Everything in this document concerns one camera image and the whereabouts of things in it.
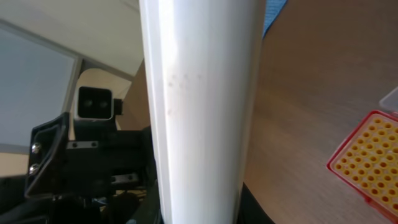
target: white wall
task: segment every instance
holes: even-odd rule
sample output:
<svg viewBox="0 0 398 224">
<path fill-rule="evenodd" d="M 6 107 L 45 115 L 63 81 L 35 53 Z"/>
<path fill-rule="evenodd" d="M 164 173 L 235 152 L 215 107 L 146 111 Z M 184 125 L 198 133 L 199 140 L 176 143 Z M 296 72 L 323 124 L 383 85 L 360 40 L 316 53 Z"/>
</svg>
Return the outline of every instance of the white wall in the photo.
<svg viewBox="0 0 398 224">
<path fill-rule="evenodd" d="M 132 7 L 135 3 L 0 0 L 0 19 L 133 75 L 144 58 L 140 15 Z"/>
</svg>

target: blue cloth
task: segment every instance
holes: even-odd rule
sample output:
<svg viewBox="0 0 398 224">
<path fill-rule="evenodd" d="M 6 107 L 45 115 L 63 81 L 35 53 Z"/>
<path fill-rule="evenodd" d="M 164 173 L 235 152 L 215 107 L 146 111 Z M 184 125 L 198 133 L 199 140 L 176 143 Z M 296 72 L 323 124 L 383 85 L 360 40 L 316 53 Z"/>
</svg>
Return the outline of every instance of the blue cloth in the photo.
<svg viewBox="0 0 398 224">
<path fill-rule="evenodd" d="M 266 35 L 267 30 L 276 19 L 287 0 L 266 0 L 266 16 L 264 18 L 264 29 L 262 30 L 262 37 Z"/>
</svg>

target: transparent lid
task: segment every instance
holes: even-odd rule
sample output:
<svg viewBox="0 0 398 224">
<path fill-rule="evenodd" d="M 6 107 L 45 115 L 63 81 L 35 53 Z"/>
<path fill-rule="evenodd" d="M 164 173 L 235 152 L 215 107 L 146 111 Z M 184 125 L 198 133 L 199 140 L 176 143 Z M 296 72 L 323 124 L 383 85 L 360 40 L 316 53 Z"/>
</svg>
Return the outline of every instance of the transparent lid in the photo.
<svg viewBox="0 0 398 224">
<path fill-rule="evenodd" d="M 398 113 L 398 87 L 392 90 L 379 102 L 380 106 L 394 114 Z"/>
</svg>

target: tabletop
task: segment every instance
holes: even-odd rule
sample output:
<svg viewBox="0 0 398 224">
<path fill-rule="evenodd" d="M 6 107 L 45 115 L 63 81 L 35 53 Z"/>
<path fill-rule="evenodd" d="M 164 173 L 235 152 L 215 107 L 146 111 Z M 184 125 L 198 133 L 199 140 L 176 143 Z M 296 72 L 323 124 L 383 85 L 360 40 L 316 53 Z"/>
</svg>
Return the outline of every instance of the tabletop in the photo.
<svg viewBox="0 0 398 224">
<path fill-rule="evenodd" d="M 290 0 L 266 34 L 245 183 L 276 223 L 390 223 L 325 166 L 398 86 L 397 6 Z"/>
</svg>

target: white cylinder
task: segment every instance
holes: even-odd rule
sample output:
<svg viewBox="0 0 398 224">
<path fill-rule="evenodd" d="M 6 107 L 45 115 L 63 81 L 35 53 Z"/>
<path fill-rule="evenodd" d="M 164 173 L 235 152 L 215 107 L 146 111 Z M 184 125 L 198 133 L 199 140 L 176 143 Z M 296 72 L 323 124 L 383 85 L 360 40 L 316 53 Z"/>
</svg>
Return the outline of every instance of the white cylinder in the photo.
<svg viewBox="0 0 398 224">
<path fill-rule="evenodd" d="M 233 223 L 264 0 L 141 0 L 150 118 L 166 224 Z"/>
</svg>

